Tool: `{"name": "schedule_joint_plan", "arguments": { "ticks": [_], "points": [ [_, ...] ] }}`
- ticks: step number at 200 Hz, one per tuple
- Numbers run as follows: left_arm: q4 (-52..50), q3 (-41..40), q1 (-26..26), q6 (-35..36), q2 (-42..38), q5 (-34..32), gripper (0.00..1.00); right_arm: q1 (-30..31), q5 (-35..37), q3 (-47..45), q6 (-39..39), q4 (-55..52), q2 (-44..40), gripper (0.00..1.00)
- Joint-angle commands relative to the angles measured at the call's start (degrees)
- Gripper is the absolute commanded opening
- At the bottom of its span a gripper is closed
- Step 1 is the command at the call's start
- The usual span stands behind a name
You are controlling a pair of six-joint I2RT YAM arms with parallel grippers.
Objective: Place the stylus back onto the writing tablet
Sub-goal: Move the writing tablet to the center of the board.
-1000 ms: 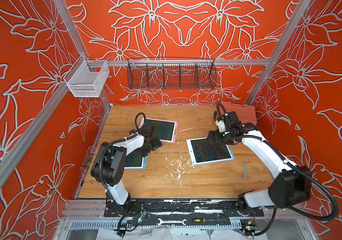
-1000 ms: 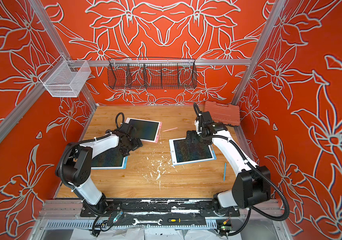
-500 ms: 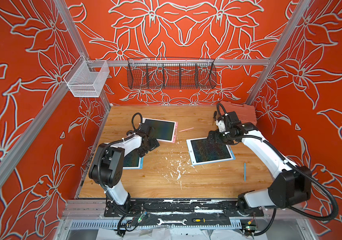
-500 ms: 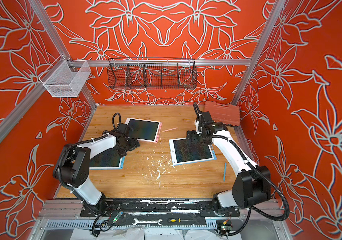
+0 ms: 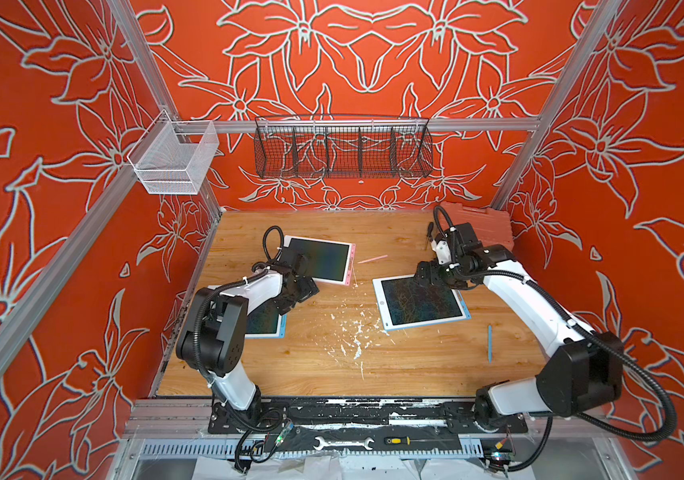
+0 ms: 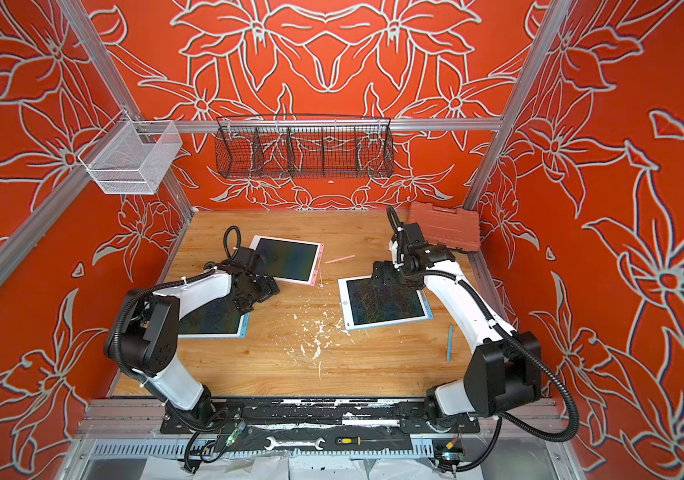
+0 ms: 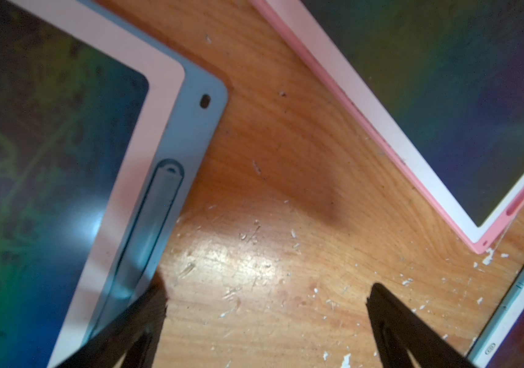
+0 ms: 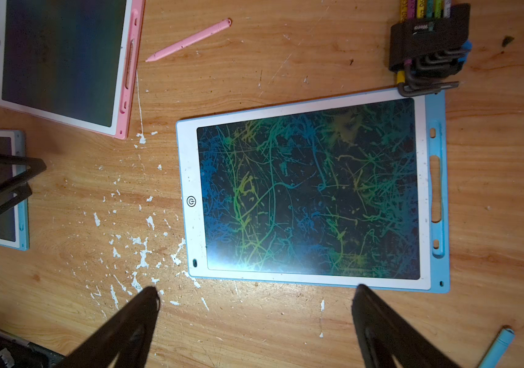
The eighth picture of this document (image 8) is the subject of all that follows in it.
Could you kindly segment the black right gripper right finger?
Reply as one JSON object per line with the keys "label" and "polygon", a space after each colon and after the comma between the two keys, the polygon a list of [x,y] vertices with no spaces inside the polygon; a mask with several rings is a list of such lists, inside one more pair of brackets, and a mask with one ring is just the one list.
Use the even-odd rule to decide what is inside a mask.
{"label": "black right gripper right finger", "polygon": [[456,367],[366,285],[352,300],[352,320],[367,367]]}

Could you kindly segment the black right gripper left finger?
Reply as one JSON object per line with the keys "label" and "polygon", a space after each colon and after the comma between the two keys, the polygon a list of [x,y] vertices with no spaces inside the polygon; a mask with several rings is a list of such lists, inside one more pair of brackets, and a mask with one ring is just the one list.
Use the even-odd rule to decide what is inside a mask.
{"label": "black right gripper left finger", "polygon": [[159,308],[156,288],[144,288],[57,366],[144,367]]}

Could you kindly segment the blue stylus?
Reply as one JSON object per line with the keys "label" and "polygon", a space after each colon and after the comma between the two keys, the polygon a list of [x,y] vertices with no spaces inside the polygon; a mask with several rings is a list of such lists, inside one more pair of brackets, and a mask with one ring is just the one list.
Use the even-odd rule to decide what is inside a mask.
{"label": "blue stylus", "polygon": [[516,335],[512,328],[503,327],[483,356],[478,368],[496,368]]}

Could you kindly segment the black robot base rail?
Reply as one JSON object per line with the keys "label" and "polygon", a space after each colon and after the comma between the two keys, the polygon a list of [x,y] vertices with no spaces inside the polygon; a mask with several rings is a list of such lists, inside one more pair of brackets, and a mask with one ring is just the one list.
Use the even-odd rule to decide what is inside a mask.
{"label": "black robot base rail", "polygon": [[0,368],[56,367],[64,356],[0,330]]}

